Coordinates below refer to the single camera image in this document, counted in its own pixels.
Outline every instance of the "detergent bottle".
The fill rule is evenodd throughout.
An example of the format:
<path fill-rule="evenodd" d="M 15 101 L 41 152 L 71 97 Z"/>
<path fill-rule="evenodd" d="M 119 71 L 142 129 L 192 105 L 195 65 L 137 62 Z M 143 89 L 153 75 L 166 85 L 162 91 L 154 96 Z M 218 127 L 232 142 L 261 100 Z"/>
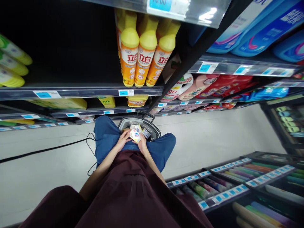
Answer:
<path fill-rule="evenodd" d="M 158 19 L 155 16 L 147 16 L 146 29 L 139 38 L 137 65 L 135 71 L 135 86 L 143 87 L 157 46 L 156 29 Z"/>
<path fill-rule="evenodd" d="M 270 14 L 283 1 L 254 0 L 211 45 L 207 52 L 222 54 L 235 48 L 247 31 Z"/>
<path fill-rule="evenodd" d="M 29 70 L 26 68 L 26 66 L 24 66 L 22 63 L 20 63 L 16 60 L 14 60 L 13 58 L 9 57 L 7 54 L 3 53 L 3 51 L 1 51 L 1 50 L 0 50 L 0 64 L 22 76 L 27 75 L 29 72 Z"/>
<path fill-rule="evenodd" d="M 8 40 L 5 36 L 1 34 L 0 48 L 2 49 L 2 51 L 19 60 L 24 65 L 30 65 L 33 62 L 32 58 L 28 54 L 26 54 L 17 45 L 15 45 L 12 41 Z"/>
<path fill-rule="evenodd" d="M 123 83 L 126 87 L 134 84 L 134 75 L 137 62 L 139 37 L 136 32 L 136 13 L 126 11 L 124 30 L 121 39 L 121 58 Z"/>
<path fill-rule="evenodd" d="M 235 86 L 239 86 L 242 84 L 246 84 L 248 83 L 251 79 L 253 78 L 253 76 L 248 76 L 248 75 L 239 75 L 237 76 L 237 78 L 233 81 L 232 84 L 224 86 L 223 88 L 219 89 L 218 91 L 216 91 L 212 96 L 218 97 L 221 96 L 225 93 L 225 91 L 235 87 Z"/>
<path fill-rule="evenodd" d="M 21 87 L 24 83 L 25 81 L 20 75 L 0 66 L 0 84 L 7 87 Z"/>
<path fill-rule="evenodd" d="M 304 30 L 297 32 L 273 49 L 276 57 L 288 62 L 299 62 L 304 59 Z"/>
<path fill-rule="evenodd" d="M 159 42 L 159 39 L 162 38 L 167 33 L 171 22 L 172 19 L 170 18 L 161 17 L 159 19 L 159 24 L 156 30 L 157 43 Z"/>
<path fill-rule="evenodd" d="M 182 76 L 182 78 L 172 87 L 172 89 L 170 89 L 167 94 L 161 99 L 161 102 L 169 102 L 175 100 L 180 94 L 189 89 L 192 84 L 192 74 L 184 74 L 184 76 Z"/>
<path fill-rule="evenodd" d="M 187 101 L 194 98 L 197 94 L 204 91 L 208 86 L 214 83 L 218 79 L 218 74 L 201 74 L 194 79 L 192 86 L 183 92 L 178 99 L 181 101 Z"/>
<path fill-rule="evenodd" d="M 146 85 L 153 87 L 175 48 L 175 37 L 181 26 L 178 21 L 172 21 L 165 36 L 158 43 L 151 67 L 148 72 Z"/>
<path fill-rule="evenodd" d="M 239 56 L 255 56 L 271 45 L 280 36 L 291 31 L 304 21 L 304 1 L 287 0 L 251 28 L 239 45 L 231 50 Z"/>
<path fill-rule="evenodd" d="M 225 86 L 231 85 L 236 78 L 237 75 L 221 75 L 211 86 L 209 86 L 204 91 L 202 91 L 199 95 L 197 95 L 196 98 L 203 99 L 207 96 L 210 96 L 214 94 L 217 90 Z"/>

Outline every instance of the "blue price label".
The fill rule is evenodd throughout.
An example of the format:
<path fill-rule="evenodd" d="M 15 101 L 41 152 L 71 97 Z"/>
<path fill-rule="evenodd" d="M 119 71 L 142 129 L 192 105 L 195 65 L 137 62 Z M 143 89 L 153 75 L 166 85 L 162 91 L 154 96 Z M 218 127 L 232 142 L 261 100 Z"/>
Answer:
<path fill-rule="evenodd" d="M 169 12 L 171 9 L 172 0 L 150 0 L 150 7 L 157 10 Z"/>

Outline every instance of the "blue jeans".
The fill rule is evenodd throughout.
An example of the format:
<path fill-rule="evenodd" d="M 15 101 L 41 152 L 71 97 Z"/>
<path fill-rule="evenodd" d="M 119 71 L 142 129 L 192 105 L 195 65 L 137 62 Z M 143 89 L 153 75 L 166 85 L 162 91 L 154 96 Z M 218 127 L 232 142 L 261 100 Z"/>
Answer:
<path fill-rule="evenodd" d="M 98 167 L 118 142 L 121 131 L 108 116 L 100 116 L 96 119 L 94 133 L 96 136 L 95 155 Z M 160 172 L 164 169 L 175 143 L 176 138 L 171 133 L 165 134 L 153 142 L 147 142 L 147 148 Z M 139 148 L 136 143 L 129 141 L 121 151 L 123 150 L 139 150 Z"/>

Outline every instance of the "dish soap bottle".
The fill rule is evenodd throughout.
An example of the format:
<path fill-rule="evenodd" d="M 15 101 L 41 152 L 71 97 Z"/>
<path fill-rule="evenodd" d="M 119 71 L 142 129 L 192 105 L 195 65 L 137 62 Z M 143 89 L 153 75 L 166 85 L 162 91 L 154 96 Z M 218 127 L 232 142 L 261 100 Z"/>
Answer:
<path fill-rule="evenodd" d="M 139 38 L 137 54 L 137 65 L 135 73 L 135 86 L 143 87 L 157 46 L 156 29 L 158 19 L 155 16 L 148 16 L 146 29 Z"/>

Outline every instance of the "gray floor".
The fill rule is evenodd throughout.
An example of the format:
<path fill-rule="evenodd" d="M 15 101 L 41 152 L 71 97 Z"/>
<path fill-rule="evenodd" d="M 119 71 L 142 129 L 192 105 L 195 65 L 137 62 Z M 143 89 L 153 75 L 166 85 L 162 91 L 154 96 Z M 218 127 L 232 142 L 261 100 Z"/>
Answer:
<path fill-rule="evenodd" d="M 156 117 L 155 125 L 177 139 L 162 172 L 165 179 L 257 150 L 285 153 L 259 105 Z M 93 129 L 89 123 L 1 132 L 0 159 L 81 140 Z M 94 142 L 89 144 L 94 149 Z M 70 185 L 79 191 L 95 162 L 81 142 L 0 164 L 0 227 L 23 221 L 55 187 Z"/>

